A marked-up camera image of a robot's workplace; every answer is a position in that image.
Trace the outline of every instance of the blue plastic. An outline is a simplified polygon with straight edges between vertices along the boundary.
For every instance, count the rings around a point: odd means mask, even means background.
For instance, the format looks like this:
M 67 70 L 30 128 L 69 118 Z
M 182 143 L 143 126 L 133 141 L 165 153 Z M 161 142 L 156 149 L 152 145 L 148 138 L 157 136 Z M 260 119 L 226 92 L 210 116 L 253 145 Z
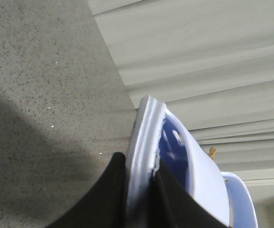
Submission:
M 233 173 L 221 172 L 221 174 L 227 180 L 227 193 L 232 202 L 234 212 L 233 227 L 258 228 L 255 209 L 245 184 Z
M 160 158 L 171 170 L 178 182 L 186 189 L 188 186 L 188 158 L 184 144 L 178 138 L 177 128 L 166 116 L 159 142 Z

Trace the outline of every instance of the wooden clothespin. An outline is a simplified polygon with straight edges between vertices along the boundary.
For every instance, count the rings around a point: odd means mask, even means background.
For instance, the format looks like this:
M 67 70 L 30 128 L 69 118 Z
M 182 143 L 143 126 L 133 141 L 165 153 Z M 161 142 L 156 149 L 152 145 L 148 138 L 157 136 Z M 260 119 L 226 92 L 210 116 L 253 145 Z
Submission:
M 211 147 L 209 149 L 209 157 L 214 161 L 215 160 L 215 154 L 216 154 L 217 149 L 215 147 Z

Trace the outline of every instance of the gray concrete wall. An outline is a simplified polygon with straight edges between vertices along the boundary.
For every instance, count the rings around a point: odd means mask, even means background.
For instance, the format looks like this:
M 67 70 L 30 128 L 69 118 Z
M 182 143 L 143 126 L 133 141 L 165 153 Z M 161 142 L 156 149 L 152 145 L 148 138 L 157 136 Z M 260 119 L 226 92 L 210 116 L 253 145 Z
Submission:
M 0 227 L 65 213 L 134 117 L 86 1 L 0 0 Z

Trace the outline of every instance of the plastic handle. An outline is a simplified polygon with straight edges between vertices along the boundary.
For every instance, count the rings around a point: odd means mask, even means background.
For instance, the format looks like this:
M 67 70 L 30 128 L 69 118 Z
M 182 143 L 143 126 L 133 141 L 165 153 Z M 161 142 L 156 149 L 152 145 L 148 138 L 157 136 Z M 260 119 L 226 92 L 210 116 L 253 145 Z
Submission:
M 242 180 L 231 172 L 221 172 L 226 179 L 227 194 L 234 213 L 234 228 L 258 228 L 257 217 L 249 191 Z

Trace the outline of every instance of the black object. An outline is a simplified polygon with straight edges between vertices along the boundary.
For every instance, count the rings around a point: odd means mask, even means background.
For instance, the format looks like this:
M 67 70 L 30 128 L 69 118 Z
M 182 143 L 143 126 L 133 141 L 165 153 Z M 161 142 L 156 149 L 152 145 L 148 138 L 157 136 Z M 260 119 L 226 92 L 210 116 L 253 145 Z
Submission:
M 123 228 L 124 170 L 124 155 L 114 153 L 90 191 L 47 228 Z M 162 160 L 150 199 L 150 228 L 227 228 L 185 191 Z
M 227 228 L 185 191 L 162 160 L 151 199 L 151 228 Z
M 73 207 L 47 228 L 120 228 L 125 156 L 114 153 L 97 183 Z

